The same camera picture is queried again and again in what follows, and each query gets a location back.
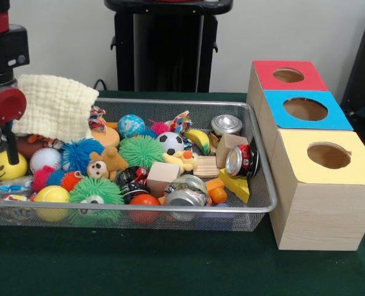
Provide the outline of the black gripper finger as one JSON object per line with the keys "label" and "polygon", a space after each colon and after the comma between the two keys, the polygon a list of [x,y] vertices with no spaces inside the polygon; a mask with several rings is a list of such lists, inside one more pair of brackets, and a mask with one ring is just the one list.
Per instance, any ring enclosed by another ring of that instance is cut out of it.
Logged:
{"label": "black gripper finger", "polygon": [[9,164],[16,165],[19,163],[19,156],[15,134],[12,132],[12,121],[8,121],[2,126],[2,134],[7,142],[6,151]]}

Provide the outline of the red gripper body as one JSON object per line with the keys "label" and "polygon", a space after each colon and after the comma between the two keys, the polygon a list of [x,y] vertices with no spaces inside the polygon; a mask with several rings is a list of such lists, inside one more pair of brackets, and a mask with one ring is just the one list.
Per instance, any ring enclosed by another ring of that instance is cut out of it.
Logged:
{"label": "red gripper body", "polygon": [[0,125],[19,120],[25,113],[27,101],[25,95],[16,87],[0,88]]}

